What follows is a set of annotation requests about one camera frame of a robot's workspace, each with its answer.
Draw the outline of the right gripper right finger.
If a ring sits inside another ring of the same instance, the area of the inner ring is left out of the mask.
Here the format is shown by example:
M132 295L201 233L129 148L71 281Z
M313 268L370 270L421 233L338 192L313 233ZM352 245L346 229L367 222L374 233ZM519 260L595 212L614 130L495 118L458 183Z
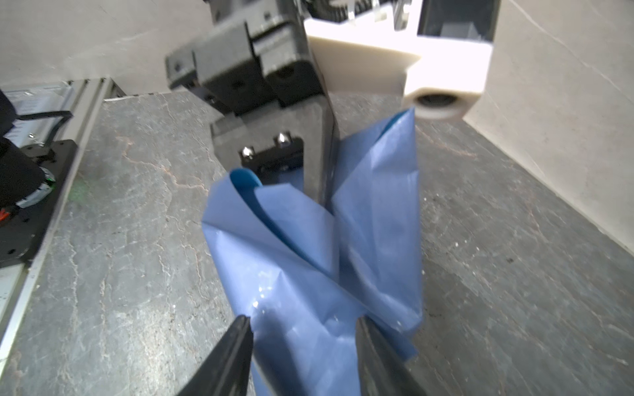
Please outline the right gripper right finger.
M361 395L426 396L424 388L368 316L357 320L355 331Z

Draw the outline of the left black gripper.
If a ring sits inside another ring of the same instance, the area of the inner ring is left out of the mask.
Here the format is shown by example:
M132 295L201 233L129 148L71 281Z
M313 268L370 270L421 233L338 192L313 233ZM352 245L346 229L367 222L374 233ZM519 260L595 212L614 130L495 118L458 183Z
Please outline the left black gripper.
M300 8L294 1L208 6L212 29L165 58L168 87L230 114L211 124L226 170L247 168L273 184L300 168L304 193L325 206L339 131Z

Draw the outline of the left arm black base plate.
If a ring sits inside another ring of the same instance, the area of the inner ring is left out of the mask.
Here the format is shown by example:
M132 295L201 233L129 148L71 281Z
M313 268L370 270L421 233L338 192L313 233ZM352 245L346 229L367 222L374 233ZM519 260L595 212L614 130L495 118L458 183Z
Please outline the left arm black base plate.
M18 148L1 139L1 267L31 265L77 148L73 140Z

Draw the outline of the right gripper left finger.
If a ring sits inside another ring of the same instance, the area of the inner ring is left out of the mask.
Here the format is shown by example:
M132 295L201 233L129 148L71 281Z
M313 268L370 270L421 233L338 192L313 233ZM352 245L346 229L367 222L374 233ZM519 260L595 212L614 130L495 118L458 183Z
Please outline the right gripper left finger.
M246 395L253 349L250 318L239 315L178 396Z

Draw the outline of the light blue wrapping paper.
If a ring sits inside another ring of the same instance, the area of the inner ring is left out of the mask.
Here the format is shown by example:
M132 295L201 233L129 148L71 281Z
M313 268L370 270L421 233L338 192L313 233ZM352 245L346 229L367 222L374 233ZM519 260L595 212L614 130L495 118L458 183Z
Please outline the light blue wrapping paper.
M345 138L325 205L292 171L216 181L202 231L234 314L254 331L259 395L358 395L355 324L403 360L424 319L419 165L410 110Z

